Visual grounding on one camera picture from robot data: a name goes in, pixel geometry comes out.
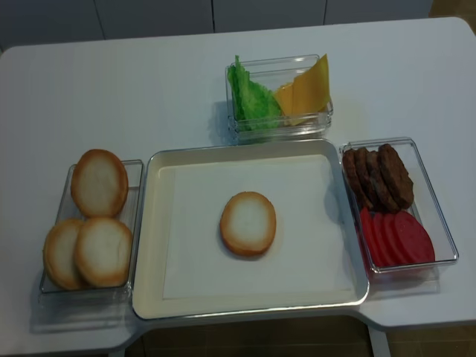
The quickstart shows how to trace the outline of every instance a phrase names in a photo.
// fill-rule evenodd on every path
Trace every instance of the brown patty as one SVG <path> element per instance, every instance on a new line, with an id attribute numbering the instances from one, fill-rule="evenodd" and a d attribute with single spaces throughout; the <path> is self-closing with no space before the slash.
<path id="1" fill-rule="evenodd" d="M 375 151 L 371 151 L 367 154 L 367 169 L 370 175 L 370 182 L 373 189 L 377 192 L 377 196 L 380 202 L 391 212 L 396 213 L 400 210 L 400 207 L 393 199 L 387 185 L 382 178 L 379 167 L 378 154 Z"/>
<path id="2" fill-rule="evenodd" d="M 379 147 L 379 164 L 382 177 L 393 199 L 403 209 L 414 201 L 414 183 L 395 149 L 385 144 Z"/>
<path id="3" fill-rule="evenodd" d="M 375 210 L 379 211 L 382 210 L 383 207 L 377 196 L 377 192 L 373 189 L 372 182 L 370 182 L 370 176 L 367 170 L 367 154 L 368 150 L 365 147 L 361 147 L 355 153 L 357 176 L 365 195 L 372 202 Z"/>
<path id="4" fill-rule="evenodd" d="M 360 203 L 362 207 L 367 207 L 369 210 L 372 210 L 373 204 L 367 198 L 367 195 L 365 194 L 364 190 L 362 190 L 362 186 L 358 180 L 355 154 L 356 151 L 354 149 L 350 149 L 347 150 L 342 157 L 342 165 L 344 166 L 344 170 L 347 175 L 347 182 L 349 182 L 350 188 L 352 188 L 352 191 L 354 191 L 358 203 Z"/>

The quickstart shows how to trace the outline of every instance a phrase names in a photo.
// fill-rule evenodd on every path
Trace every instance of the tomato slice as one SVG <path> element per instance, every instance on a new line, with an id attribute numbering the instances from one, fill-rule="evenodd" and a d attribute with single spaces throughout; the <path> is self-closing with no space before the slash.
<path id="1" fill-rule="evenodd" d="M 370 256 L 372 257 L 373 263 L 376 266 L 384 266 L 382 258 L 380 257 L 380 251 L 377 248 L 376 240 L 373 235 L 372 217 L 370 216 L 370 212 L 366 207 L 362 208 L 360 211 L 360 220 L 362 222 L 362 230 L 364 232 L 365 242 L 367 242 L 367 246 L 369 247 Z"/>
<path id="2" fill-rule="evenodd" d="M 373 235 L 375 237 L 377 250 L 384 266 L 396 266 L 396 258 L 387 249 L 383 237 L 383 219 L 384 215 L 376 213 L 372 219 Z"/>
<path id="3" fill-rule="evenodd" d="M 409 213 L 398 212 L 395 215 L 397 239 L 403 246 L 405 255 L 412 263 L 434 262 L 434 249 L 431 238 L 424 227 Z"/>
<path id="4" fill-rule="evenodd" d="M 388 253 L 394 257 L 397 265 L 412 263 L 409 257 L 404 254 L 403 246 L 396 235 L 395 230 L 395 214 L 385 214 L 383 219 L 383 242 L 384 247 L 388 250 Z"/>

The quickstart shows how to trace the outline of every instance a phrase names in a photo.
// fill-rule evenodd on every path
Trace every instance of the lettuce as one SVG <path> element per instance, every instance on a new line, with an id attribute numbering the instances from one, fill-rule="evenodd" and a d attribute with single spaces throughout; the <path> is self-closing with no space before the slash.
<path id="1" fill-rule="evenodd" d="M 233 92 L 235 118 L 239 122 L 246 120 L 240 129 L 251 131 L 276 128 L 278 122 L 267 119 L 281 116 L 280 105 L 272 91 L 250 80 L 250 73 L 239 63 L 238 56 L 235 56 L 235 64 L 230 66 L 227 76 Z"/>

